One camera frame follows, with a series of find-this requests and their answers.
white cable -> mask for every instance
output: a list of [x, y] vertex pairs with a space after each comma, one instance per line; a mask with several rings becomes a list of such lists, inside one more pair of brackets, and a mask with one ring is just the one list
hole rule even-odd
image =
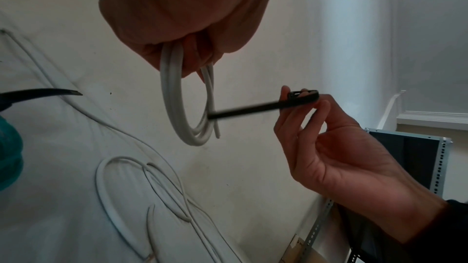
[[[9, 36], [21, 49], [23, 49], [23, 51], [29, 56], [29, 58], [32, 60], [32, 62], [39, 68], [39, 70], [42, 72], [42, 74], [46, 77], [46, 79], [49, 81], [49, 83], [54, 86], [55, 88], [58, 87], [59, 83], [56, 82], [56, 81], [53, 81], [51, 79], [51, 75], [48, 75], [48, 73], [44, 70], [44, 68], [41, 66], [41, 64], [38, 63], [38, 61], [34, 58], [34, 56], [30, 53], [30, 51], [26, 48], [26, 46], [23, 45], [23, 43], [19, 40], [19, 38], [21, 37], [17, 37], [14, 33], [12, 33], [11, 31], [7, 30], [7, 29], [0, 29], [0, 33], [4, 33], [6, 34], [7, 36]], [[176, 88], [166, 88], [166, 90], [179, 90], [180, 91], [180, 75], [179, 75], [179, 84], [177, 85], [176, 84]], [[205, 73], [203, 74], [203, 77], [205, 78], [205, 83], [207, 84], [207, 92], [209, 93], [208, 95], [208, 100], [207, 100], [207, 107], [205, 108], [205, 113], [202, 117], [202, 120], [200, 121], [200, 124], [202, 124], [202, 138], [198, 138], [197, 141], [199, 141], [198, 143], [201, 143], [202, 141], [207, 141], [210, 134], [211, 134], [211, 131], [213, 130], [213, 127], [215, 128], [215, 133], [216, 133], [216, 129], [217, 129], [217, 126], [216, 124], [213, 124], [213, 123], [208, 123], [206, 124], [207, 120], [206, 120], [206, 112], [207, 110], [210, 110], [210, 108], [213, 107], [213, 88], [212, 88], [212, 82], [213, 82], [213, 75], [209, 75], [209, 73], [207, 73], [205, 75]], [[177, 206], [180, 208], [180, 211], [172, 206], [169, 206], [168, 203], [164, 203], [166, 205], [166, 207], [172, 212], [174, 213], [174, 215], [176, 215], [177, 217], [179, 217], [180, 219], [186, 221], [186, 222], [189, 222], [192, 224], [192, 226], [194, 227], [194, 230], [195, 232], [197, 233], [197, 235], [199, 236], [199, 238], [201, 239], [201, 241], [203, 242], [203, 245], [205, 246], [206, 250], [208, 251], [208, 253], [210, 254], [211, 258], [213, 259], [214, 262], [216, 263], [223, 263], [225, 262], [223, 260], [223, 258], [219, 258], [219, 256], [221, 256], [222, 252], [220, 252], [214, 244], [212, 244], [212, 242], [210, 242], [210, 240], [207, 238], [207, 236], [205, 235], [203, 229], [201, 229], [199, 226], [198, 226], [198, 223], [196, 222], [195, 218], [193, 217], [193, 214], [191, 213], [191, 210], [190, 210], [190, 206], [189, 206], [189, 203], [196, 207], [198, 210], [200, 210], [205, 216], [206, 218], [208, 218], [208, 220], [213, 224], [213, 226], [215, 227], [215, 229], [218, 231], [219, 235], [223, 238], [224, 242], [226, 243], [226, 245], [231, 249], [231, 251], [236, 255], [236, 257], [239, 259], [239, 261], [243, 262], [242, 260], [242, 257], [241, 255], [239, 255], [230, 245], [229, 243], [226, 241], [224, 235], [221, 233], [221, 231], [219, 231], [218, 227], [216, 226], [216, 224], [213, 222], [213, 220], [211, 219], [211, 217], [204, 211], [201, 209], [201, 207], [196, 203], [194, 202], [191, 198], [188, 198], [185, 194], [185, 188], [184, 188], [184, 184], [182, 183], [182, 181], [180, 180], [180, 177], [179, 175], [177, 174], [176, 170], [167, 162], [167, 160], [161, 155], [159, 154], [159, 152], [156, 151], [156, 149], [154, 149], [153, 147], [151, 147], [148, 143], [146, 143], [145, 141], [143, 140], [140, 140], [139, 138], [121, 130], [120, 128], [114, 126], [113, 124], [110, 124], [102, 119], [100, 119], [99, 117], [95, 116], [94, 114], [86, 111], [85, 109], [81, 108], [79, 105], [75, 104], [74, 101], [71, 101], [71, 100], [66, 100], [64, 99], [64, 101], [66, 103], [68, 103], [70, 106], [72, 106], [74, 109], [76, 109], [78, 112], [82, 113], [83, 115], [87, 116], [88, 118], [98, 122], [99, 124], [102, 124], [110, 129], [113, 129], [117, 132], [120, 132], [126, 136], [129, 136], [131, 137], [132, 139], [144, 144], [145, 146], [149, 147], [154, 153], [156, 153], [157, 155], [159, 155], [165, 162], [166, 164], [168, 165], [168, 167], [171, 169], [171, 171], [174, 173], [174, 175], [176, 176], [177, 178], [177, 182], [179, 183], [179, 186], [177, 186], [171, 178], [169, 178], [167, 176], [167, 174], [163, 171], [163, 169], [154, 164], [154, 163], [148, 163], [148, 164], [145, 164], [143, 162], [140, 162], [138, 161], [137, 159], [134, 159], [132, 157], [128, 157], [128, 156], [115, 156], [115, 157], [108, 157], [104, 160], [102, 160], [100, 162], [100, 164], [98, 165], [97, 167], [97, 170], [96, 170], [96, 187], [97, 187], [97, 191], [98, 191], [98, 195], [99, 195], [99, 198], [100, 198], [100, 201], [104, 207], [104, 209], [106, 210], [106, 213], [107, 215], [109, 216], [109, 218], [111, 219], [112, 223], [114, 224], [114, 226], [116, 227], [116, 229], [119, 231], [119, 233], [122, 235], [122, 237], [127, 241], [127, 243], [130, 245], [130, 247], [141, 257], [143, 258], [144, 260], [147, 260], [147, 259], [151, 259], [152, 257], [155, 257], [157, 258], [157, 250], [155, 249], [155, 233], [156, 233], [156, 229], [154, 229], [154, 223], [153, 223], [153, 220], [154, 220], [154, 210], [155, 210], [155, 206], [150, 206], [148, 208], [148, 214], [147, 214], [147, 228], [148, 228], [148, 234], [150, 236], [150, 245], [152, 246], [152, 249], [153, 249], [153, 253], [152, 254], [149, 254], [148, 255], [148, 251], [147, 250], [144, 250], [140, 243], [137, 241], [137, 239], [133, 236], [132, 232], [130, 229], [128, 229], [128, 227], [126, 226], [125, 222], [122, 220], [122, 218], [118, 215], [118, 212], [115, 210], [113, 204], [112, 204], [112, 201], [111, 201], [111, 198], [109, 196], [109, 194], [107, 193], [107, 189], [105, 187], [105, 184], [104, 184], [104, 169], [105, 167], [112, 163], [113, 161], [115, 160], [118, 160], [118, 159], [123, 159], [123, 160], [128, 160], [128, 161], [132, 161], [138, 165], [140, 165], [142, 168], [143, 168], [143, 171], [145, 173], [145, 176], [148, 178], [155, 178], [156, 180], [159, 181], [159, 183], [161, 184], [162, 187], [164, 187], [164, 183], [162, 181], [159, 180], [158, 176], [156, 174], [154, 174], [151, 170], [149, 170], [149, 166], [152, 166], [154, 167], [156, 170], [158, 170], [166, 179], [168, 179], [173, 185], [174, 187], [180, 192], [180, 194], [182, 195], [183, 197], [183, 200], [184, 200], [184, 204], [181, 205], [179, 200], [172, 194], [171, 190], [168, 189], [168, 188], [164, 188], [166, 190], [166, 192], [170, 195], [170, 197], [174, 200], [174, 202], [177, 204]], [[153, 190], [155, 191], [156, 194], [158, 194], [158, 191], [157, 189], [155, 189], [155, 187], [152, 185], [152, 182], [150, 182], [151, 184], [151, 187], [153, 188]]]
[[162, 95], [167, 115], [179, 138], [188, 145], [201, 146], [208, 141], [213, 128], [216, 138], [219, 139], [220, 137], [218, 123], [216, 121], [210, 122], [207, 119], [208, 112], [215, 109], [213, 65], [201, 68], [205, 80], [207, 99], [202, 118], [197, 127], [193, 129], [187, 122], [182, 100], [183, 58], [184, 49], [180, 42], [166, 42], [163, 45], [160, 63]]

hand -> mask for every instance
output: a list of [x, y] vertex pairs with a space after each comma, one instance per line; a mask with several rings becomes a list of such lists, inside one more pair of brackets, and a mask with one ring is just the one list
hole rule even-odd
[[[280, 100], [285, 100], [289, 91], [283, 87]], [[313, 108], [316, 112], [302, 129]], [[324, 122], [327, 131], [319, 134]], [[417, 183], [330, 95], [281, 110], [274, 132], [295, 180], [369, 218], [402, 243], [430, 224], [446, 206]]]
[[182, 75], [239, 50], [253, 36], [268, 0], [99, 0], [117, 37], [159, 69], [162, 43], [181, 40]]

baseboard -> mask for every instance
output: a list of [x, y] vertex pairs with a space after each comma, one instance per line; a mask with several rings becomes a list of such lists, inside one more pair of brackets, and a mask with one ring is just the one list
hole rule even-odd
[[385, 108], [384, 115], [382, 119], [380, 119], [379, 125], [377, 129], [379, 130], [386, 130], [386, 131], [396, 131], [397, 125], [397, 117], [400, 114], [401, 110], [401, 95], [405, 91], [401, 91], [391, 97], [389, 103], [387, 104], [387, 108]]
[[405, 111], [398, 115], [397, 123], [468, 131], [468, 113]]

black tool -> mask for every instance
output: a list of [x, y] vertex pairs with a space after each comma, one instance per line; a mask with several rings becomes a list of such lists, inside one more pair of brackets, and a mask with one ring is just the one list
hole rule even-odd
[[215, 119], [222, 119], [222, 118], [233, 117], [233, 116], [241, 116], [241, 115], [247, 115], [247, 114], [252, 114], [252, 113], [265, 112], [265, 111], [276, 110], [276, 109], [291, 108], [291, 107], [296, 107], [296, 106], [300, 106], [304, 104], [313, 103], [318, 100], [320, 96], [318, 91], [308, 91], [308, 92], [309, 92], [309, 95], [304, 96], [304, 97], [298, 97], [302, 93], [302, 91], [290, 92], [288, 94], [288, 99], [284, 101], [271, 102], [271, 103], [266, 103], [266, 104], [252, 105], [252, 106], [243, 107], [243, 108], [236, 108], [236, 109], [230, 109], [230, 110], [225, 110], [225, 111], [208, 113], [207, 118], [208, 120], [215, 120]]
[[0, 94], [0, 111], [11, 105], [27, 100], [51, 97], [56, 95], [82, 95], [80, 92], [64, 89], [31, 89]]

sleeve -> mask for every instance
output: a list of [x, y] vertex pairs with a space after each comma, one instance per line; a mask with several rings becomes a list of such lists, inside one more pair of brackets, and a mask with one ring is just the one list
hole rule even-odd
[[447, 209], [415, 238], [405, 244], [414, 263], [466, 262], [468, 205], [448, 200]]

